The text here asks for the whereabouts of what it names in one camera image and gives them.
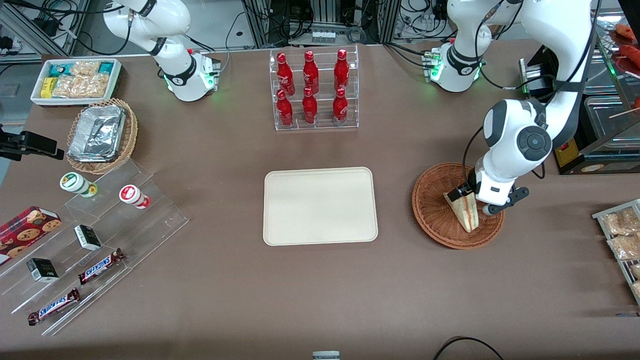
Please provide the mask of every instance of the brown tablecloth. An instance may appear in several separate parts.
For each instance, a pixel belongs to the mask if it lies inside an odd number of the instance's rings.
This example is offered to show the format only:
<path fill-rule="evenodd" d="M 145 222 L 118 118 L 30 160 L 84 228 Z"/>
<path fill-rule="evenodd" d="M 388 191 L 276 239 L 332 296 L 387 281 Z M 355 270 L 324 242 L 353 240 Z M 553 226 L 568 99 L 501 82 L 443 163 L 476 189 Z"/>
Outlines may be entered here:
<path fill-rule="evenodd" d="M 486 72 L 518 83 L 517 60 L 538 46 L 496 42 Z M 546 179 L 518 181 L 531 196 L 508 210 L 495 240 L 447 249 L 413 218 L 414 181 L 459 161 L 487 109 L 513 94 L 482 79 L 450 94 L 382 46 L 359 49 L 361 125 L 343 133 L 276 133 L 268 51 L 233 53 L 220 90 L 194 103 L 167 91 L 151 57 L 121 58 L 118 96 L 140 125 L 133 157 L 192 220 L 53 337 L 36 335 L 0 297 L 0 358 L 310 359 L 334 349 L 345 360 L 430 359 L 466 335 L 508 359 L 638 359 L 640 319 L 614 317 L 637 307 L 590 216 L 638 198 L 638 176 L 561 177 L 550 158 Z M 34 106 L 26 129 L 65 144 L 77 112 Z M 469 162 L 486 150 L 476 141 Z M 374 174 L 377 240 L 262 241 L 268 172 L 355 166 Z M 40 156 L 12 163 L 0 220 L 60 207 L 68 170 Z M 441 359 L 490 356 L 458 343 Z"/>

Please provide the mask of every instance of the red aluminum bottle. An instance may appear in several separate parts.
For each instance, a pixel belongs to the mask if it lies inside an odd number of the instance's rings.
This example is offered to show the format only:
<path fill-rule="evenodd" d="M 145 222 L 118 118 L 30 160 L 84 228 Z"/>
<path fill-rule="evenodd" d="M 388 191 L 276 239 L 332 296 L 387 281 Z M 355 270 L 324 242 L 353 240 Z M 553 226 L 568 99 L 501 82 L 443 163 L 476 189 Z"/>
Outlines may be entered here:
<path fill-rule="evenodd" d="M 307 124 L 315 124 L 318 115 L 318 102 L 310 86 L 305 88 L 305 98 L 302 100 L 302 108 L 305 110 L 305 121 Z"/>
<path fill-rule="evenodd" d="M 293 108 L 291 107 L 291 103 L 287 99 L 287 94 L 282 89 L 278 89 L 276 92 L 276 96 L 278 97 L 278 102 L 276 102 L 276 107 L 278 108 L 278 115 L 280 116 L 280 122 L 284 127 L 292 127 L 293 126 Z"/>
<path fill-rule="evenodd" d="M 347 106 L 349 103 L 344 97 L 344 88 L 339 88 L 335 92 L 335 99 L 333 100 L 333 123 L 336 126 L 343 126 L 347 121 Z"/>
<path fill-rule="evenodd" d="M 333 87 L 338 91 L 340 87 L 347 88 L 349 85 L 349 63 L 347 62 L 347 51 L 338 50 L 338 61 L 333 68 Z"/>
<path fill-rule="evenodd" d="M 318 74 L 318 65 L 314 61 L 314 52 L 305 51 L 305 67 L 302 69 L 305 76 L 305 86 L 309 86 L 314 94 L 320 92 L 320 77 Z"/>
<path fill-rule="evenodd" d="M 280 83 L 280 88 L 284 90 L 288 96 L 293 96 L 293 94 L 296 93 L 296 87 L 293 85 L 293 71 L 291 71 L 291 67 L 287 64 L 287 57 L 284 53 L 278 53 L 276 59 L 278 60 L 278 82 Z"/>

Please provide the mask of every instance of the round wicker basket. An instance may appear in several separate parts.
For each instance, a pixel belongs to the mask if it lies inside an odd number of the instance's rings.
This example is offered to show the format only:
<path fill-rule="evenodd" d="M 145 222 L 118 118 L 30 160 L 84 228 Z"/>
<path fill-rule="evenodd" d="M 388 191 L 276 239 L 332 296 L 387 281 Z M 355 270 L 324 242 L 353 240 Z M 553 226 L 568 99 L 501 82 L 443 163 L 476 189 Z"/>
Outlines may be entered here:
<path fill-rule="evenodd" d="M 138 120 L 136 120 L 136 114 L 133 113 L 129 105 L 120 100 L 120 99 L 109 99 L 100 102 L 96 102 L 95 104 L 89 105 L 89 107 L 100 107 L 107 105 L 118 105 L 121 106 L 127 112 L 127 118 L 125 119 L 125 127 L 122 129 L 122 140 L 120 141 L 120 149 L 118 150 L 118 157 L 116 160 L 110 163 L 81 163 L 79 161 L 72 160 L 67 155 L 67 160 L 71 164 L 71 166 L 82 172 L 89 172 L 95 175 L 105 174 L 107 171 L 116 167 L 123 161 L 126 161 L 131 157 L 131 153 L 133 152 L 133 148 L 136 146 L 136 136 L 138 135 Z M 71 125 L 71 131 L 69 132 L 69 136 L 67 137 L 67 147 L 71 146 L 71 140 L 74 138 L 74 134 L 76 133 L 76 126 L 78 124 L 78 120 L 80 119 L 80 114 L 76 116 L 76 121 Z"/>
<path fill-rule="evenodd" d="M 442 163 L 420 175 L 413 187 L 413 214 L 420 227 L 432 239 L 454 249 L 475 249 L 489 243 L 502 229 L 504 212 L 488 216 L 478 202 L 478 227 L 471 233 L 464 230 L 442 193 L 449 193 L 463 181 L 462 165 Z"/>

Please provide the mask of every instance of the clear acrylic display stand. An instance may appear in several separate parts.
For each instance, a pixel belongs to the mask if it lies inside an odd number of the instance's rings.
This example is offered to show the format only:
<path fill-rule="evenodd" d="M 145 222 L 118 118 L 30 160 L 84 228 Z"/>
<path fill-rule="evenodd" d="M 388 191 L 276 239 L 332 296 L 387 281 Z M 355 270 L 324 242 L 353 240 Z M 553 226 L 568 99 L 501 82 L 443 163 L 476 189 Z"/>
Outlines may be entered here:
<path fill-rule="evenodd" d="M 640 219 L 639 206 L 640 206 L 640 199 L 627 202 L 626 204 L 622 204 L 622 205 L 616 206 L 615 208 L 607 209 L 599 213 L 595 213 L 591 216 L 592 218 L 598 220 L 598 224 L 600 224 L 600 228 L 602 228 L 602 232 L 604 232 L 604 236 L 607 237 L 607 244 L 609 245 L 611 250 L 614 252 L 614 256 L 615 256 L 615 250 L 611 247 L 611 239 L 616 237 L 616 235 L 611 234 L 607 226 L 605 226 L 604 216 L 611 213 L 617 213 L 618 211 L 621 211 L 627 208 L 632 208 L 636 213 L 636 216 L 638 217 L 638 219 Z M 631 266 L 640 263 L 639 260 L 620 260 L 616 258 L 616 261 L 618 262 L 618 265 L 622 269 L 622 273 L 624 274 L 625 279 L 627 280 L 627 284 L 629 285 L 629 288 L 631 288 L 631 284 L 633 284 L 634 282 L 640 281 L 640 279 L 636 279 L 636 277 L 634 276 L 633 272 L 630 269 Z M 631 290 L 631 293 L 633 293 L 634 297 L 636 298 L 636 302 L 638 303 L 638 305 L 640 305 L 640 297 L 633 291 L 633 289 Z"/>
<path fill-rule="evenodd" d="M 1 299 L 12 309 L 12 314 L 24 318 L 24 326 L 28 326 L 30 313 L 78 288 L 80 302 L 64 307 L 32 327 L 42 335 L 60 331 L 189 221 L 158 189 L 152 174 L 133 160 L 104 174 L 95 183 L 96 196 L 88 199 L 74 196 L 56 211 L 63 221 L 59 229 L 0 268 Z M 151 205 L 137 209 L 120 201 L 118 192 L 127 184 L 140 188 L 150 197 Z M 93 228 L 102 243 L 100 250 L 94 252 L 80 247 L 74 232 L 78 224 Z M 117 248 L 121 248 L 126 258 L 81 286 L 78 275 Z M 51 260 L 60 278 L 49 284 L 34 281 L 26 265 L 31 258 Z"/>
<path fill-rule="evenodd" d="M 349 63 L 349 85 L 347 86 L 345 98 L 349 103 L 347 107 L 347 119 L 342 126 L 336 126 L 333 123 L 333 100 L 335 99 L 335 89 L 333 87 L 333 68 L 338 60 L 338 50 L 345 49 L 347 51 L 347 62 Z M 305 122 L 304 111 L 302 109 L 302 99 L 304 98 L 303 89 L 305 88 L 305 80 L 302 69 L 305 66 L 305 51 L 308 49 L 289 48 L 271 50 L 269 57 L 269 76 L 271 78 L 271 99 L 273 102 L 273 118 L 277 131 L 292 130 L 340 130 L 353 129 L 360 124 L 360 113 L 358 107 L 358 47 L 341 46 L 341 47 L 313 47 L 314 58 L 318 65 L 320 78 L 320 91 L 315 94 L 318 103 L 317 121 L 314 125 Z M 278 62 L 276 55 L 284 53 L 287 56 L 287 63 L 293 71 L 293 83 L 296 87 L 296 93 L 289 97 L 291 106 L 293 107 L 293 126 L 284 127 L 278 116 L 278 108 L 276 102 L 276 91 L 280 88 L 278 83 Z"/>

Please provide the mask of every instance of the yellow label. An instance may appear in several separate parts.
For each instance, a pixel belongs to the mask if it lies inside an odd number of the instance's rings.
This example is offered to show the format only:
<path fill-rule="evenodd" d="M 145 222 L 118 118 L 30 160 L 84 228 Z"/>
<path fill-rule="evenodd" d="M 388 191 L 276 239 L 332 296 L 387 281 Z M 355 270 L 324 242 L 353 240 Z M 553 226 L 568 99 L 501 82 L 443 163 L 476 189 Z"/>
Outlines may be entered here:
<path fill-rule="evenodd" d="M 568 147 L 565 150 L 560 150 L 560 147 L 554 150 L 556 152 L 558 163 L 561 167 L 569 164 L 572 160 L 580 156 L 578 145 L 575 144 L 575 140 L 573 138 L 566 144 L 568 145 Z"/>
<path fill-rule="evenodd" d="M 50 99 L 53 88 L 56 87 L 58 78 L 45 78 L 42 82 L 42 90 L 40 91 L 40 97 L 43 99 Z"/>

